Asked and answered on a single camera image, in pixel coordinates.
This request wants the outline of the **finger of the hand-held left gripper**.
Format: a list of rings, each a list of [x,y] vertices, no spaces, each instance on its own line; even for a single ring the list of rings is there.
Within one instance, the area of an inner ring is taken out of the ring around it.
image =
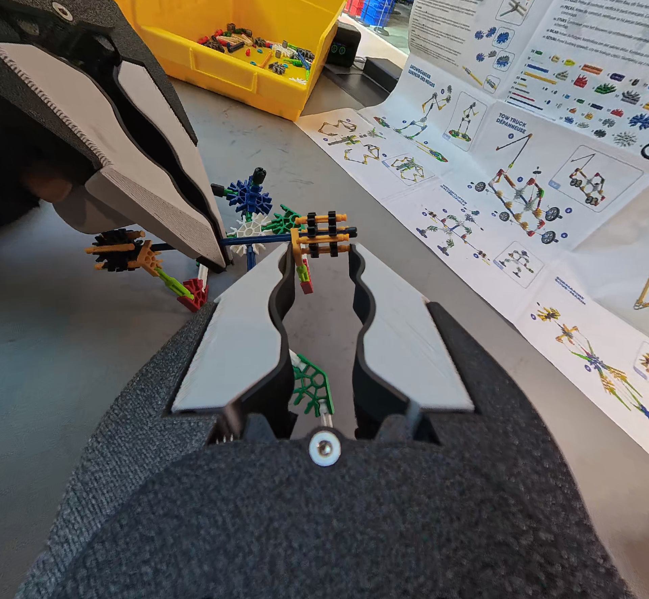
[[[118,84],[145,125],[147,139],[143,150],[146,155],[167,171],[186,202],[204,216],[216,240],[220,240],[223,222],[199,149],[190,134],[146,68],[122,61],[118,68]]]
[[[124,60],[146,68],[165,96],[150,69],[123,58],[112,43],[90,43],[71,57],[31,43],[2,43],[1,128],[7,144],[1,157],[11,159],[9,174],[20,177],[37,160],[56,165],[73,189],[54,206],[73,228],[95,234],[137,224],[187,257],[224,269],[224,226],[216,240],[204,216],[143,150],[145,125],[118,84]],[[184,109],[173,88],[167,92],[181,122]],[[191,126],[183,126],[197,145]]]

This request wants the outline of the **black device with green display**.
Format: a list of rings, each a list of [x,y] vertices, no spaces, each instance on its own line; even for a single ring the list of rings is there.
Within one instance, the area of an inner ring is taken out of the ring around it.
[[[353,25],[339,21],[326,57],[326,64],[350,68],[356,59],[361,32]]]

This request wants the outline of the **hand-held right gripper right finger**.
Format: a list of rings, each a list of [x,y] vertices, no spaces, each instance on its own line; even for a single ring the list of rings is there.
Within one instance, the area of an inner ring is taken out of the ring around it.
[[[430,300],[359,243],[348,263],[361,321],[353,366],[356,439],[374,439],[392,415],[403,418],[406,439],[426,439],[430,413],[474,413]]]

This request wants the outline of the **thin blue toy rod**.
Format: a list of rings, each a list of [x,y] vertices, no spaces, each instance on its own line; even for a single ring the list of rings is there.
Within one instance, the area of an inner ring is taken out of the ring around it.
[[[302,236],[300,233],[300,243],[302,245],[319,245],[330,243],[341,243],[349,241],[351,239],[347,234],[338,233],[335,236],[329,234],[316,234],[314,237]],[[219,246],[235,246],[235,245],[254,245],[254,244],[264,244],[264,243],[276,243],[276,242],[287,242],[291,241],[290,233],[288,234],[277,234],[277,235],[268,235],[268,236],[255,236],[250,238],[226,238],[219,242]]]

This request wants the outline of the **pile of loose toy parts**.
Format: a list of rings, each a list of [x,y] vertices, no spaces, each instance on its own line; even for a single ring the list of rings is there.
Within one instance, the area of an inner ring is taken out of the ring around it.
[[[287,76],[290,81],[306,85],[311,80],[315,54],[287,40],[274,42],[257,36],[250,28],[230,22],[212,34],[197,39],[203,47],[236,58],[254,68]]]

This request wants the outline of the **white instruction sheet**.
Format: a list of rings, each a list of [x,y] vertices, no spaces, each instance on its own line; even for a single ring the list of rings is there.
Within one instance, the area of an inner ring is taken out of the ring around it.
[[[298,125],[648,450],[648,0],[415,0],[409,49]]]

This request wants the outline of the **small black box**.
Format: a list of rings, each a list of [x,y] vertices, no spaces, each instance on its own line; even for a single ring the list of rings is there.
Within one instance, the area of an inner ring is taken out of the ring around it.
[[[396,88],[402,68],[386,58],[367,57],[363,65],[363,75],[388,93]]]

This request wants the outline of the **multicoloured construction toy model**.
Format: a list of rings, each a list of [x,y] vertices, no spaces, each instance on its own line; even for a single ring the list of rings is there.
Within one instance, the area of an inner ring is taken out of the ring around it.
[[[212,186],[212,190],[215,195],[218,197],[226,198],[229,204],[234,206],[236,212],[241,216],[239,227],[232,228],[230,234],[227,234],[225,239],[288,234],[290,233],[290,230],[295,227],[294,219],[296,217],[307,215],[298,214],[287,206],[282,205],[281,208],[283,212],[281,214],[274,214],[274,217],[270,219],[269,213],[272,209],[272,203],[270,195],[263,190],[265,176],[266,171],[263,168],[258,167],[255,169],[253,175],[249,176],[246,181],[231,183],[227,187],[218,186],[215,184]],[[327,215],[329,212],[327,212],[326,214],[314,213],[316,215]],[[254,245],[235,245],[228,247],[232,247],[235,251],[238,252],[242,252],[244,250],[246,251],[247,268],[249,271],[252,270],[258,264],[258,262],[263,260],[267,254],[271,253],[277,247],[280,247],[280,245],[287,245],[291,248],[290,241],[264,244],[257,243]],[[309,271],[310,262],[312,260],[318,259],[312,258],[307,254],[305,254],[303,258],[306,258],[308,260]],[[298,284],[305,295],[312,294],[314,292],[314,287],[311,272],[311,282],[301,284],[296,273],[296,264],[294,271],[295,285]],[[322,371],[321,368],[314,365],[304,356],[296,354],[290,348],[289,355],[291,364],[293,366],[294,375],[294,390],[291,399],[293,399],[293,402],[296,406],[298,406],[305,399],[305,413],[313,413],[313,415],[320,420],[322,425],[326,427],[332,427],[332,417],[335,411],[332,403],[332,395],[327,375]]]

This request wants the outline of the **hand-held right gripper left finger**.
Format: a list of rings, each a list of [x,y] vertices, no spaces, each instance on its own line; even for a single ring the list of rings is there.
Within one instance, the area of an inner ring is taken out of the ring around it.
[[[291,248],[280,245],[216,298],[173,414],[217,414],[234,437],[258,414],[276,438],[290,438],[294,375],[283,319],[295,300],[294,270]]]

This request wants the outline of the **black orange toy wheel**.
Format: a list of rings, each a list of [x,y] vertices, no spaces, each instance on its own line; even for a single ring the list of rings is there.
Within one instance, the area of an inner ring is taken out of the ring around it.
[[[138,258],[144,245],[143,230],[116,229],[95,237],[85,253],[95,256],[95,269],[109,272],[136,270],[141,267]]]
[[[306,216],[296,217],[294,219],[294,228],[298,228],[302,236],[314,237],[320,233],[335,236],[338,233],[342,233],[348,227],[339,224],[346,220],[346,214],[337,214],[335,211],[331,211],[327,215],[316,215],[314,212],[311,212]],[[312,258],[318,258],[321,254],[328,253],[332,257],[337,257],[339,253],[350,251],[349,241],[330,243],[329,245],[302,245],[303,256],[307,254]]]

